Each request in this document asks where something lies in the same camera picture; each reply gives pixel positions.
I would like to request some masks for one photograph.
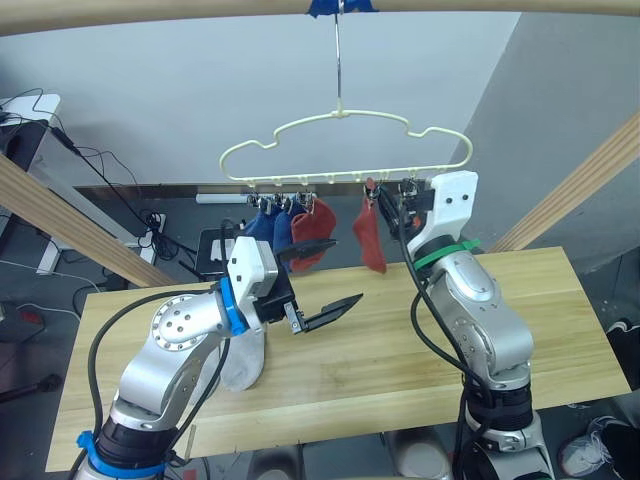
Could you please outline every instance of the blue tape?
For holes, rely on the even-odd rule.
[[[229,277],[223,277],[220,279],[220,289],[222,290],[222,301],[224,302],[224,308],[227,310],[229,321],[231,322],[231,334],[242,335],[249,328],[247,324],[242,321],[240,315],[236,311],[236,306],[233,300],[233,290],[231,290],[231,282]]]
[[[354,10],[358,10],[359,12],[378,11],[371,5],[371,0],[344,0],[344,13],[353,12]],[[312,0],[307,13],[314,18],[318,15],[340,13],[338,0]]]
[[[87,456],[89,457],[91,466],[98,472],[108,477],[146,478],[152,475],[157,475],[158,473],[164,473],[164,469],[166,468],[166,465],[164,463],[145,468],[125,469],[112,467],[108,463],[105,463],[98,455],[98,452],[96,452],[96,446],[93,444],[93,435],[88,430],[82,432],[78,436],[78,440],[76,440],[76,443],[80,448],[84,448],[87,451]]]

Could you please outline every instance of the wooden beam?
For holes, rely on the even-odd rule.
[[[547,195],[491,252],[522,250],[640,156],[640,111]]]
[[[640,16],[638,0],[374,0],[381,12],[515,11]],[[311,0],[2,0],[0,35],[113,23],[304,14]]]
[[[139,287],[176,283],[2,154],[0,205]]]

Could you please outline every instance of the white wall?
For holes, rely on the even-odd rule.
[[[353,14],[342,21],[347,108],[416,129],[464,130],[519,18],[513,13]],[[217,159],[248,138],[335,108],[333,19],[140,23],[0,37],[0,97],[43,87],[78,145],[112,149],[141,183],[223,180]],[[403,137],[384,120],[303,127],[283,148],[237,157],[238,174],[448,162],[455,142]],[[100,181],[77,161],[76,185]],[[130,183],[109,165],[108,175]]]

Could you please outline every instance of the metal hanger hook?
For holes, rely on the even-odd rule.
[[[340,15],[344,14],[344,0],[338,0],[338,12]],[[342,115],[344,105],[342,104],[342,66],[340,62],[340,23],[338,22],[338,14],[334,14],[336,23],[336,60],[338,64],[338,100],[337,100],[337,113],[338,116]]]

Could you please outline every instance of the gray wall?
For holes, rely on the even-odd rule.
[[[506,233],[640,107],[640,22],[523,14],[466,130],[480,175],[465,230]],[[579,270],[640,244],[637,162],[532,246],[562,245]]]
[[[342,20],[347,108],[398,113],[416,129],[464,130],[516,13],[354,14]],[[332,18],[270,16],[111,25],[0,38],[0,96],[42,86],[79,145],[116,152],[142,183],[223,180],[220,154],[336,106]],[[325,122],[280,149],[233,159],[245,175],[446,163],[455,141],[408,139],[387,120]],[[99,183],[77,159],[75,185]],[[129,183],[108,162],[108,175]]]

